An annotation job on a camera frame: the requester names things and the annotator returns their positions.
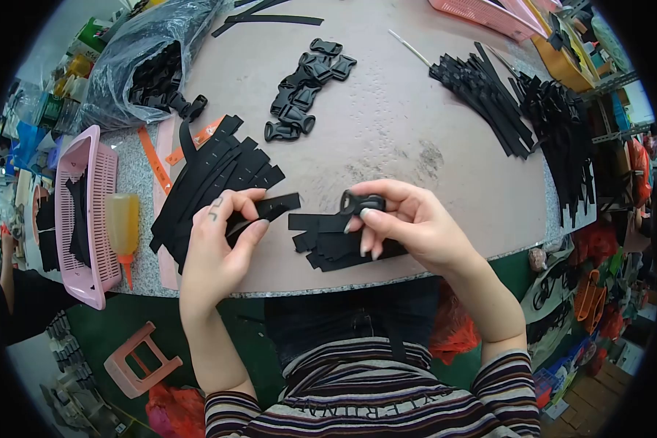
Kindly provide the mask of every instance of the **pink paper sheet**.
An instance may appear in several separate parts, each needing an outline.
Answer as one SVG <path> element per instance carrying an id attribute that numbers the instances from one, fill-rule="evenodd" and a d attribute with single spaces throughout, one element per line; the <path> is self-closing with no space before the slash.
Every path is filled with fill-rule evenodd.
<path id="1" fill-rule="evenodd" d="M 163 169 L 170 175 L 170 164 L 166 162 L 165 157 L 170 155 L 173 149 L 173 130 L 175 128 L 175 118 L 167 118 L 158 124 L 158 135 L 156 136 L 155 152 L 163 165 Z M 158 183 L 158 180 L 153 178 L 153 218 L 157 218 L 160 214 L 160 209 L 163 208 L 165 203 L 166 194 L 163 188 Z M 160 271 L 160 284 L 166 289 L 178 290 L 178 278 L 175 270 L 175 260 L 166 250 L 164 245 L 161 245 L 158 250 L 158 269 Z"/>

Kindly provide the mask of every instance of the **pink stool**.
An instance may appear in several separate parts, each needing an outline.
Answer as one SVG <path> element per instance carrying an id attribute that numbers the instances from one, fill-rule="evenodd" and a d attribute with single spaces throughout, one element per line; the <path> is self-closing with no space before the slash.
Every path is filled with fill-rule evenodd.
<path id="1" fill-rule="evenodd" d="M 168 374 L 172 373 L 175 368 L 183 364 L 183 360 L 180 356 L 175 356 L 172 360 L 168 360 L 166 356 L 161 353 L 158 346 L 153 343 L 153 340 L 150 337 L 154 330 L 155 325 L 153 325 L 151 321 L 147 321 L 142 328 L 127 340 L 127 342 L 123 343 L 121 347 L 115 350 L 115 352 L 112 353 L 104 363 L 105 370 L 107 370 L 112 380 L 117 383 L 119 389 L 121 389 L 124 395 L 128 398 L 133 399 L 139 397 L 144 392 L 150 390 L 156 383 L 163 380 Z M 142 342 L 149 345 L 149 348 L 161 363 L 160 368 L 154 372 L 149 372 L 146 365 L 144 365 L 136 353 L 134 353 L 134 349 Z M 133 371 L 131 371 L 129 364 L 127 364 L 126 361 L 128 355 L 131 355 L 137 361 L 143 372 L 146 374 L 146 377 L 140 379 Z"/>

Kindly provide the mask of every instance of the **striped shirt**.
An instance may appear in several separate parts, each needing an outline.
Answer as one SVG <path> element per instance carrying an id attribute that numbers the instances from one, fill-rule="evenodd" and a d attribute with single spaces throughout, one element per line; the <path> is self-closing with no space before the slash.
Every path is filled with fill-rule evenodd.
<path id="1" fill-rule="evenodd" d="M 316 347 L 283 371 L 287 387 L 261 411 L 240 392 L 207 396 L 207 438 L 519 437 L 540 435 L 530 358 L 510 350 L 477 373 L 472 391 L 428 372 L 431 355 L 404 343 L 406 363 L 387 338 L 357 338 Z"/>

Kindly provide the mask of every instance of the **orange label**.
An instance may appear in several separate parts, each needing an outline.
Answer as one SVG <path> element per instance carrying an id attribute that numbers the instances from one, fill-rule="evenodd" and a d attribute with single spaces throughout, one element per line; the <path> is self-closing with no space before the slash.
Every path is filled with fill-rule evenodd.
<path id="1" fill-rule="evenodd" d="M 225 116 L 222 116 L 220 118 L 217 118 L 215 121 L 210 123 L 209 125 L 205 126 L 202 128 L 200 132 L 197 133 L 196 136 L 193 137 L 193 143 L 195 144 L 195 148 L 199 149 L 201 145 L 203 145 L 207 140 L 210 139 L 210 137 L 214 134 L 214 131 L 216 131 L 216 127 L 219 126 L 219 123 L 224 119 Z M 178 147 L 165 157 L 165 160 L 170 164 L 177 164 L 178 161 L 182 160 L 185 157 L 183 154 L 183 148 Z"/>
<path id="2" fill-rule="evenodd" d="M 160 183 L 160 186 L 163 188 L 163 191 L 167 195 L 170 193 L 170 189 L 173 187 L 173 183 L 170 181 L 170 177 L 168 177 L 168 174 L 163 169 L 163 164 L 158 159 L 158 154 L 156 154 L 153 143 L 151 143 L 151 138 L 149 137 L 149 131 L 146 130 L 145 126 L 141 126 L 137 132 L 139 133 L 139 139 L 143 145 L 143 151 L 146 152 L 146 157 L 149 159 L 151 170 Z"/>

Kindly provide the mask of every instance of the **glue bottle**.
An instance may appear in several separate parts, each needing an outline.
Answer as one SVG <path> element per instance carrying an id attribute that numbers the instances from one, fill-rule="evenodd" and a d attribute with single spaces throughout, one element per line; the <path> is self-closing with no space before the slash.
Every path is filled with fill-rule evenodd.
<path id="1" fill-rule="evenodd" d="M 131 284 L 131 262 L 139 243 L 139 195 L 135 193 L 113 193 L 105 196 L 105 227 L 110 246 L 117 260 L 124 265 L 129 289 Z"/>

